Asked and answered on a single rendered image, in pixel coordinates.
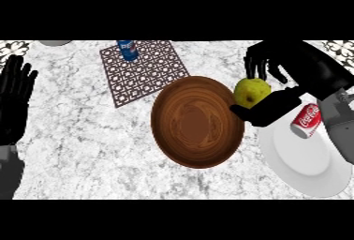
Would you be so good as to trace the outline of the white plate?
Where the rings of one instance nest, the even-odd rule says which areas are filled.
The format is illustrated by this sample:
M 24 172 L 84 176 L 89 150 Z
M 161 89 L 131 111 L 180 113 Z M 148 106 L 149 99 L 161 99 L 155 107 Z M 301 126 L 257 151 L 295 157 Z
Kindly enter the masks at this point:
M 353 166 L 329 140 L 323 125 L 308 139 L 291 130 L 291 123 L 308 103 L 314 100 L 304 100 L 270 126 L 258 129 L 260 148 L 282 181 L 302 194 L 326 198 L 347 188 Z

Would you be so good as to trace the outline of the brown lattice placemat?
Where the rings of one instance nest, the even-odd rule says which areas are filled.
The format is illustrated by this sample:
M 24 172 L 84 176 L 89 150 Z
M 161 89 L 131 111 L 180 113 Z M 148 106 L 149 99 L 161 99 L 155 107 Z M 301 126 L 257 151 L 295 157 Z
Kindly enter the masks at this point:
M 189 76 L 170 40 L 137 40 L 139 58 L 122 59 L 118 46 L 99 51 L 115 107 L 161 91 Z

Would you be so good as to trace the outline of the brown wooden bowl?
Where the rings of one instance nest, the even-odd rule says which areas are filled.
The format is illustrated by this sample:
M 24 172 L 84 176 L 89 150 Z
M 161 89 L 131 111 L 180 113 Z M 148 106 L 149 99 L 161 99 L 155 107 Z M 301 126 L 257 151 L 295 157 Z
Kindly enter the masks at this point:
M 161 150 L 178 164 L 205 169 L 233 155 L 245 122 L 232 105 L 232 90 L 211 78 L 190 76 L 165 87 L 152 107 L 150 128 Z

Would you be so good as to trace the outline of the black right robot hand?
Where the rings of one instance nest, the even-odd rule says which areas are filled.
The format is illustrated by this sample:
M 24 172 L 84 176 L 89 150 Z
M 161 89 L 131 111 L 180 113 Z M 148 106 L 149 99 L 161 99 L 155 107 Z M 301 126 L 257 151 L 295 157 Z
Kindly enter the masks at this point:
M 232 105 L 237 117 L 255 127 L 267 127 L 301 104 L 299 97 L 308 93 L 325 100 L 338 90 L 354 86 L 354 75 L 336 60 L 302 40 L 263 40 L 248 48 L 245 60 L 246 76 L 258 73 L 261 80 L 267 73 L 288 83 L 279 68 L 283 67 L 298 86 L 274 91 L 251 109 Z

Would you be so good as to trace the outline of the red soda can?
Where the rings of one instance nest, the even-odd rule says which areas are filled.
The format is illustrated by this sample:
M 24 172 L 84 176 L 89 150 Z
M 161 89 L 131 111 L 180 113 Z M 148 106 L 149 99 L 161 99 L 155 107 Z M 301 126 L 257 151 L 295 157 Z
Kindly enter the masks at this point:
M 322 122 L 322 111 L 317 104 L 307 104 L 292 121 L 291 129 L 294 133 L 302 138 L 308 139 Z

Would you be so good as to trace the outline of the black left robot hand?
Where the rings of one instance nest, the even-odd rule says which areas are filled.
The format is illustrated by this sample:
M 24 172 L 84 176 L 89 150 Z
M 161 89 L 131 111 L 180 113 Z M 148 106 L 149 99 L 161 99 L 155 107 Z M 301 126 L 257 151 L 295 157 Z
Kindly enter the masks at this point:
M 37 74 L 13 54 L 0 72 L 0 145 L 15 145 L 24 137 Z

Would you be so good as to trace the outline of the blue soda can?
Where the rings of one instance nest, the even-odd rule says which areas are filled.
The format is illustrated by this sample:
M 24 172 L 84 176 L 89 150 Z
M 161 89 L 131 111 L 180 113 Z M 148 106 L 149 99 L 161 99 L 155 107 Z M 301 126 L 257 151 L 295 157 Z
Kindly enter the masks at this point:
M 139 51 L 133 40 L 119 40 L 118 47 L 125 61 L 134 61 L 139 57 Z

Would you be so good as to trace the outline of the yellow-green pear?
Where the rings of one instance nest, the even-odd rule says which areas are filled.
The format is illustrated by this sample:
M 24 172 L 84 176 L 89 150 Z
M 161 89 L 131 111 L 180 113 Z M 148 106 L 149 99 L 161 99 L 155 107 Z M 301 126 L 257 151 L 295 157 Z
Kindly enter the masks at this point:
M 271 85 L 264 80 L 242 79 L 233 89 L 235 103 L 251 109 L 254 105 L 271 94 Z

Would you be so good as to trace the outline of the grey round object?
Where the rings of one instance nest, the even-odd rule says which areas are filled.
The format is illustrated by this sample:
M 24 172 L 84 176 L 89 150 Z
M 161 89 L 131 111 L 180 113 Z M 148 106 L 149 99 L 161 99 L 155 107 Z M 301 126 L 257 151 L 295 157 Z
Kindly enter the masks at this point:
M 68 44 L 72 40 L 38 40 L 38 42 L 44 46 L 56 47 L 56 46 L 63 46 Z

